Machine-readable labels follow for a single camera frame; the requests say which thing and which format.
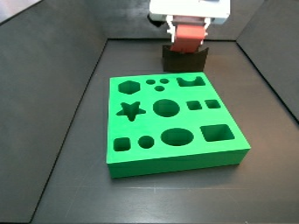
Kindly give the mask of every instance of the green foam block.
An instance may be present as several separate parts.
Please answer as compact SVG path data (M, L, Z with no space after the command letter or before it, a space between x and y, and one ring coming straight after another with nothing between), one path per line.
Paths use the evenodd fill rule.
M250 145L205 73L110 79L113 178L239 164Z

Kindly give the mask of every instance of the red gripper pad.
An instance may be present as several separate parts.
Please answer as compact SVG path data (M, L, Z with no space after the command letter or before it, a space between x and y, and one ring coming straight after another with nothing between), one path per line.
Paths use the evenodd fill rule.
M195 53L205 40L206 29L199 25L179 24L171 50L181 53Z

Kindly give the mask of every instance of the circular hole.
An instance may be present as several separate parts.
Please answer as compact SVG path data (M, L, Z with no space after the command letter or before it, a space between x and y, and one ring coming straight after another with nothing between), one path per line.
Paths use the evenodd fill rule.
M155 80L147 80L146 83L147 83L149 85L154 85L154 84L155 84Z
M187 129L169 129L162 134L162 140L171 146L183 146L194 139L193 133Z
M163 117L175 116L181 111L179 104L171 100L161 100L154 103L154 112Z
M157 86L154 89L159 92L165 91L165 87L162 87L162 86Z
M155 145L155 140L150 136L142 136L138 141L139 145L145 149L150 149Z
M161 79L161 82L162 82L163 84L167 84L170 81L169 81L167 79Z

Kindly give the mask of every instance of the square hole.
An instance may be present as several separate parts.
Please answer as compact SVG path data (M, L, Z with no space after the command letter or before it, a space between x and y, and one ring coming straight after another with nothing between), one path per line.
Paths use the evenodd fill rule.
M201 132L207 142L235 139L227 124L201 126Z
M129 137L121 137L114 142L115 151L129 151L131 149L131 143Z
M221 104L217 100L207 100L206 104L207 104L210 109L219 109L221 108Z
M190 110L202 109L202 104L199 101L187 101L187 106Z

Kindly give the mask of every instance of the small circular hole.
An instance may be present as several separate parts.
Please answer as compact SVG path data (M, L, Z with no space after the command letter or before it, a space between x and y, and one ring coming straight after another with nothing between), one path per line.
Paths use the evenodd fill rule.
M167 79L161 79L161 82L162 82L163 84L167 84L170 81L169 81Z
M142 136L138 140L138 143L142 148L150 149L155 145L155 140L150 136Z
M165 91L165 87L162 87L162 86L157 86L154 89L159 92Z
M154 84L155 84L155 80L147 80L146 83L147 83L149 85L154 85Z

